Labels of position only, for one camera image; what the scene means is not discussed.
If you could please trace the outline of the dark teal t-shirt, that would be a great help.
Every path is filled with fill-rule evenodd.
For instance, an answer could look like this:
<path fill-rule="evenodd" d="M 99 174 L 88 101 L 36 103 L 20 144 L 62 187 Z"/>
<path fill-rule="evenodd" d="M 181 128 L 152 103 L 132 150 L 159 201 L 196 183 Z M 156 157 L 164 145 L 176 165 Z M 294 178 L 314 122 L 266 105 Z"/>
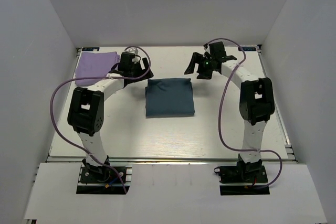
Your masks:
<path fill-rule="evenodd" d="M 194 116 L 190 78 L 150 79 L 145 87 L 145 115 L 148 118 Z"/>

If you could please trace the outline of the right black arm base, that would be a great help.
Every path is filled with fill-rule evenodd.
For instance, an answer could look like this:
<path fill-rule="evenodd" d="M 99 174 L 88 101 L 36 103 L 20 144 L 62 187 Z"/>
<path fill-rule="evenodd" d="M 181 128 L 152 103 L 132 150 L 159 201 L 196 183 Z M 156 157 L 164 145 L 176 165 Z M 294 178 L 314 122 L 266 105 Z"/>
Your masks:
<path fill-rule="evenodd" d="M 222 196 L 270 194 L 268 177 L 262 160 L 245 163 L 240 158 L 236 165 L 215 167 L 214 173 L 219 177 Z"/>

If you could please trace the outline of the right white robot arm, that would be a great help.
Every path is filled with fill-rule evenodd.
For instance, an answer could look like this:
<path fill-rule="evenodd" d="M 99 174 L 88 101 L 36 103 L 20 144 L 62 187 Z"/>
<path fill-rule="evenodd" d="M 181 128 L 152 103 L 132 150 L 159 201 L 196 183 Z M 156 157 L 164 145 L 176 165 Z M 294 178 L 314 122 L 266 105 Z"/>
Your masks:
<path fill-rule="evenodd" d="M 236 57 L 228 55 L 222 41 L 210 41 L 204 45 L 205 52 L 194 52 L 185 74 L 198 73 L 197 79 L 210 80 L 216 71 L 228 78 L 218 112 L 218 127 L 221 127 L 221 112 L 228 85 L 233 82 L 240 89 L 239 112 L 244 120 L 244 137 L 241 149 L 228 146 L 223 139 L 221 129 L 218 130 L 223 145 L 239 153 L 239 160 L 244 164 L 238 166 L 238 177 L 247 182 L 256 175 L 255 163 L 261 161 L 261 144 L 264 130 L 271 115 L 275 112 L 275 100 L 272 81 L 268 77 L 258 77 L 238 61 Z"/>

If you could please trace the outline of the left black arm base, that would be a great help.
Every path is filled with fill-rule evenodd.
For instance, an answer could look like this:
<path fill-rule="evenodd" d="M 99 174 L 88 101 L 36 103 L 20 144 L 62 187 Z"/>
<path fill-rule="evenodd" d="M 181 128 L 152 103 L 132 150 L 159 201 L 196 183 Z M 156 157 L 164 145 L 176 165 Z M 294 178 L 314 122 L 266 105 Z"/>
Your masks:
<path fill-rule="evenodd" d="M 82 160 L 77 195 L 126 195 L 131 184 L 131 167 L 115 166 L 117 171 L 105 166 L 92 166 Z"/>

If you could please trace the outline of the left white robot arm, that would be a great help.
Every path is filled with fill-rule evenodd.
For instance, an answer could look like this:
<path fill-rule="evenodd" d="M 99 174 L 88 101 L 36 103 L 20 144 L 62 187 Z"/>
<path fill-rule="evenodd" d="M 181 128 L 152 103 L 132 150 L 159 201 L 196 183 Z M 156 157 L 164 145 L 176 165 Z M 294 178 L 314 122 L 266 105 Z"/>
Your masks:
<path fill-rule="evenodd" d="M 133 52 L 124 51 L 120 61 L 111 67 L 105 78 L 94 84 L 76 86 L 72 93 L 67 122 L 81 139 L 86 152 L 84 164 L 93 166 L 93 176 L 101 182 L 110 178 L 100 130 L 104 122 L 104 102 L 127 85 L 150 79 L 151 60 Z"/>

